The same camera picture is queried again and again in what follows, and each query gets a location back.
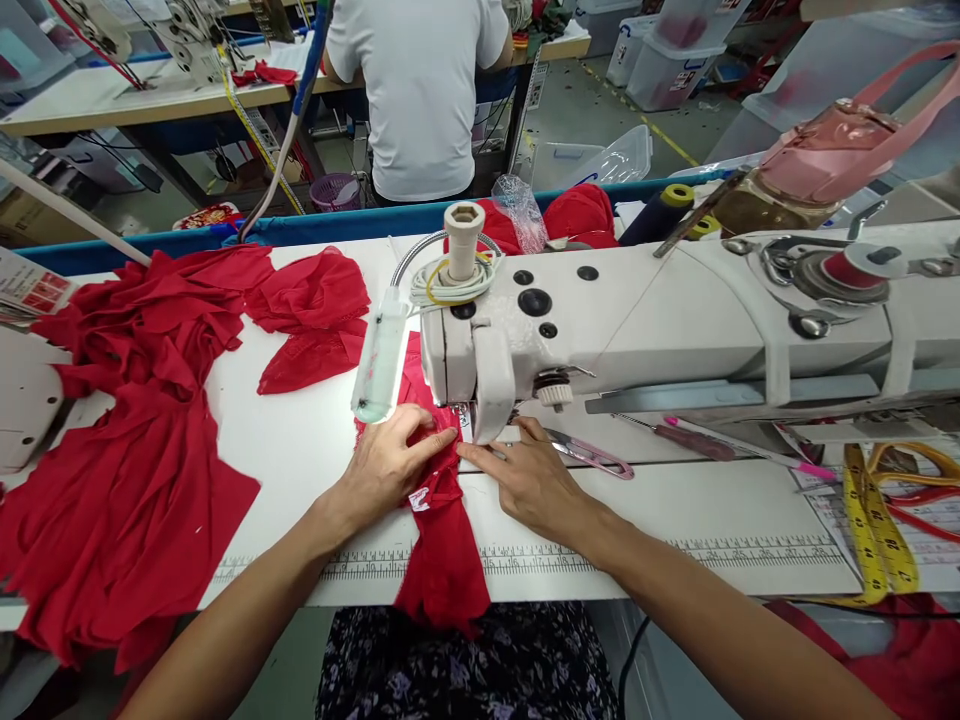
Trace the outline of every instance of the yellow floor line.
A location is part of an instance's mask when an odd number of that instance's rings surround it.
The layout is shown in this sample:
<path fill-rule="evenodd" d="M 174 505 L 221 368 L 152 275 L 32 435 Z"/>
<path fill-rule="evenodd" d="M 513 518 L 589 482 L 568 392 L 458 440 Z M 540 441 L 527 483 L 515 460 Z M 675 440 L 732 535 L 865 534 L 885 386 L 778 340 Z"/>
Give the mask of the yellow floor line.
<path fill-rule="evenodd" d="M 650 128 L 650 130 L 653 132 L 653 134 L 656 135 L 657 137 L 659 137 L 660 139 L 662 139 L 667 145 L 669 145 L 669 146 L 673 149 L 673 151 L 674 151 L 675 153 L 677 153 L 677 155 L 679 155 L 679 156 L 682 157 L 684 160 L 686 160 L 688 163 L 690 163 L 690 167 L 697 167 L 698 165 L 700 165 L 700 162 L 698 162 L 697 160 L 695 160 L 695 159 L 693 158 L 693 156 L 690 155 L 690 153 L 688 153 L 688 152 L 687 152 L 686 150 L 684 150 L 682 147 L 680 147 L 679 145 L 677 145 L 677 143 L 674 142 L 673 138 L 671 138 L 671 137 L 670 137 L 669 135 L 667 135 L 663 130 L 661 130 L 661 129 L 658 128 L 653 122 L 651 122 L 651 121 L 650 121 L 650 118 L 648 118 L 646 115 L 644 115 L 644 114 L 640 111 L 640 108 L 638 108 L 636 105 L 634 105 L 633 102 L 632 102 L 626 95 L 624 95 L 623 93 L 621 93 L 617 88 L 613 87 L 613 85 L 611 85 L 611 84 L 608 83 L 606 80 L 604 80 L 602 77 L 600 77 L 599 75 L 597 75 L 593 70 L 591 70 L 589 67 L 587 67 L 586 63 L 584 63 L 584 62 L 581 61 L 581 62 L 580 62 L 580 67 L 583 68 L 584 72 L 586 72 L 587 75 L 589 75 L 590 77 L 592 77 L 592 78 L 593 78 L 594 80 L 596 80 L 598 83 L 600 83 L 601 85 L 603 85 L 607 90 L 609 90 L 609 91 L 610 91 L 610 94 L 613 95 L 615 98 L 617 98 L 617 99 L 618 99 L 623 105 L 625 105 L 629 110 L 632 110 L 632 111 L 635 112 L 637 115 L 639 115 L 639 116 L 640 116 L 640 119 L 643 120 L 643 122 L 647 125 L 647 127 Z"/>

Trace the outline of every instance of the thread snips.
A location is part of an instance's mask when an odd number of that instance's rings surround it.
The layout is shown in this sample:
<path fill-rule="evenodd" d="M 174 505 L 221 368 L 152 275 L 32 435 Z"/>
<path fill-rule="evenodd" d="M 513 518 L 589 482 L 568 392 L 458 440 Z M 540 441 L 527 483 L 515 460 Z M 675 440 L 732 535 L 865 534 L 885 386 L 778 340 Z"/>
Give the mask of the thread snips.
<path fill-rule="evenodd" d="M 633 480 L 633 468 L 620 458 L 608 455 L 600 448 L 559 430 L 549 428 L 544 428 L 544 430 L 550 438 L 550 444 L 557 452 L 598 470 L 608 472 L 620 480 Z"/>

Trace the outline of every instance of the dark patterned skirt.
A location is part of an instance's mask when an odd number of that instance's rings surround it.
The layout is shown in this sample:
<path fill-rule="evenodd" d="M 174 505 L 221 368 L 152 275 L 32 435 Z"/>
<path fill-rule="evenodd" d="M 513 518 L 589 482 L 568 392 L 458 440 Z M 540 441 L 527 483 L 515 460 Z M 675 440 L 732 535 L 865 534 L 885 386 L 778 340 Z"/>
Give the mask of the dark patterned skirt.
<path fill-rule="evenodd" d="M 612 720 L 616 692 L 581 603 L 492 605 L 479 637 L 389 607 L 344 608 L 323 658 L 322 720 Z"/>

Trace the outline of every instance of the pink marker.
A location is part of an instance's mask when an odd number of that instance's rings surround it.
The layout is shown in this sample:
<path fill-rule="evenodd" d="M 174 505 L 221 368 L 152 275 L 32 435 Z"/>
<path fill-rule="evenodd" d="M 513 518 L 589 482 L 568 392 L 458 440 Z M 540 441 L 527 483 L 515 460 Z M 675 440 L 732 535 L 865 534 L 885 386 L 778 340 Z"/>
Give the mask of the pink marker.
<path fill-rule="evenodd" d="M 826 480 L 828 482 L 837 481 L 837 476 L 832 470 L 808 463 L 806 460 L 799 460 L 797 458 L 787 457 L 786 455 L 781 455 L 780 453 L 775 453 L 770 450 L 764 450 L 759 445 L 754 445 L 744 440 L 737 440 L 729 435 L 718 433 L 716 430 L 701 427 L 700 425 L 688 423 L 686 420 L 681 420 L 680 418 L 664 418 L 663 421 L 667 423 L 667 425 L 673 425 L 674 427 L 682 430 L 689 430 L 690 432 L 699 433 L 700 435 L 705 435 L 706 437 L 713 438 L 714 440 L 719 440 L 720 442 L 726 443 L 736 450 L 748 453 L 750 455 L 756 455 L 757 457 L 762 457 L 770 462 L 777 463 L 777 465 L 783 465 L 784 467 L 799 470 L 800 472 L 805 472 L 808 475 L 813 475 L 814 477 L 818 477 L 821 480 Z"/>

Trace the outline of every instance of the scissors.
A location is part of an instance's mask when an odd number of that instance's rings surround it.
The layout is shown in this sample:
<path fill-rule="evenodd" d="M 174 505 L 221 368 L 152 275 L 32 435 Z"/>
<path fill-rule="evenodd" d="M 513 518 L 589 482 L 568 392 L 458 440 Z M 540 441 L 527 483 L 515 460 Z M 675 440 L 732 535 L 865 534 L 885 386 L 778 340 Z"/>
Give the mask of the scissors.
<path fill-rule="evenodd" d="M 559 430 L 550 430 L 549 428 L 544 428 L 544 430 L 550 438 L 550 444 L 557 452 L 598 470 L 608 472 L 620 480 L 633 480 L 633 468 L 620 458 L 607 455 L 600 448 L 575 437 L 570 437 Z"/>
<path fill-rule="evenodd" d="M 900 467 L 896 461 L 896 453 L 889 451 L 907 450 L 926 458 L 932 462 L 940 475 L 921 475 L 911 472 L 911 468 L 905 468 L 902 463 Z M 923 485 L 916 493 L 912 495 L 887 495 L 884 494 L 884 500 L 887 503 L 887 509 L 890 514 L 898 520 L 905 522 L 918 530 L 933 535 L 941 540 L 960 543 L 960 533 L 950 532 L 944 528 L 933 525 L 916 515 L 907 512 L 903 508 L 920 507 L 943 500 L 948 497 L 960 497 L 960 465 L 948 455 L 934 450 L 929 445 L 922 443 L 882 443 L 874 447 L 867 462 L 866 471 L 873 478 L 877 488 L 883 490 L 883 483 L 901 481 Z"/>

